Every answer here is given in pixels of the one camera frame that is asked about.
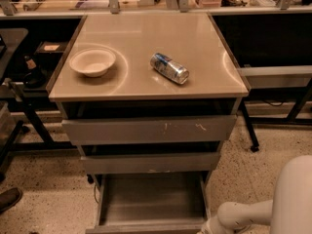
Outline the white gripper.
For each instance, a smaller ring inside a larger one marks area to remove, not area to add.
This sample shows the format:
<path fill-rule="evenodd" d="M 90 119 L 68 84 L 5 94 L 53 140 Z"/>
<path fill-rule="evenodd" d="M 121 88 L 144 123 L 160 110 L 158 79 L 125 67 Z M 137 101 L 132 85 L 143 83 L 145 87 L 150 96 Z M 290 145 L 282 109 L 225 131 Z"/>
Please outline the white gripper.
<path fill-rule="evenodd" d="M 196 234 L 226 234 L 225 227 L 217 216 L 210 217 Z"/>

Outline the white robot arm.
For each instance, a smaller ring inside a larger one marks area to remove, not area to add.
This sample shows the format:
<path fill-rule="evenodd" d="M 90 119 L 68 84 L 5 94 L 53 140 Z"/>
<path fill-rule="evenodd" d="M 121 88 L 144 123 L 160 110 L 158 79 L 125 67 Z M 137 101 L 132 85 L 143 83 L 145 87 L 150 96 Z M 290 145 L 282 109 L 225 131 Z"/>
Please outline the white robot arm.
<path fill-rule="evenodd" d="M 269 234 L 312 234 L 312 156 L 291 159 L 281 170 L 272 200 L 225 202 L 197 234 L 242 234 L 253 224 Z"/>

